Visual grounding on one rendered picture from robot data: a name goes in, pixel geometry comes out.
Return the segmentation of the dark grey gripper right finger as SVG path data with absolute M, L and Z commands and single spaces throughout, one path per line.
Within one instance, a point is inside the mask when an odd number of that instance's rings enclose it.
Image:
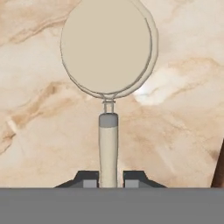
M 151 179 L 148 179 L 144 171 L 124 171 L 122 174 L 124 188 L 165 188 Z

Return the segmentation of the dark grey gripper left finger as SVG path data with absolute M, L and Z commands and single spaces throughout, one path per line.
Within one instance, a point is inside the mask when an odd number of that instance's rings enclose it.
M 57 185 L 57 188 L 98 188 L 98 171 L 78 171 L 75 177 L 67 182 Z

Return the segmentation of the beige round dish brush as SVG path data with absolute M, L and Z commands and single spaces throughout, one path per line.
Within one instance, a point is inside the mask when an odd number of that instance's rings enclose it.
M 158 59 L 158 29 L 140 0 L 81 0 L 60 39 L 62 63 L 71 81 L 102 100 L 99 115 L 100 187 L 117 187 L 116 100 L 138 90 Z

